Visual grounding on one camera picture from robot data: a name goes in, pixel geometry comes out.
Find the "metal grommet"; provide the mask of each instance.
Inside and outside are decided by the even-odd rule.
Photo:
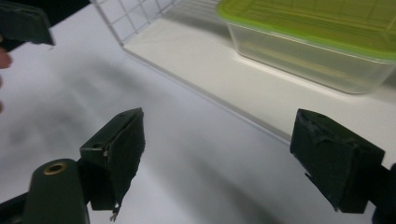
[[[67,164],[64,162],[56,162],[44,169],[44,175],[56,175],[65,170]]]

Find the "green lid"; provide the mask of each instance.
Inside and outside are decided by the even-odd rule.
[[[222,0],[227,22],[396,61],[396,0]]]

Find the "finger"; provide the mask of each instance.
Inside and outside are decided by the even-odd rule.
[[[0,68],[8,68],[12,64],[12,59],[5,49],[0,48]]]

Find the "translucent plastic box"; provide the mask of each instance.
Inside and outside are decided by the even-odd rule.
[[[222,0],[243,56],[348,93],[396,71],[396,0]]]

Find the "white wire grid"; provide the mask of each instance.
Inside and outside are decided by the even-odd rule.
[[[91,0],[121,46],[180,0]]]

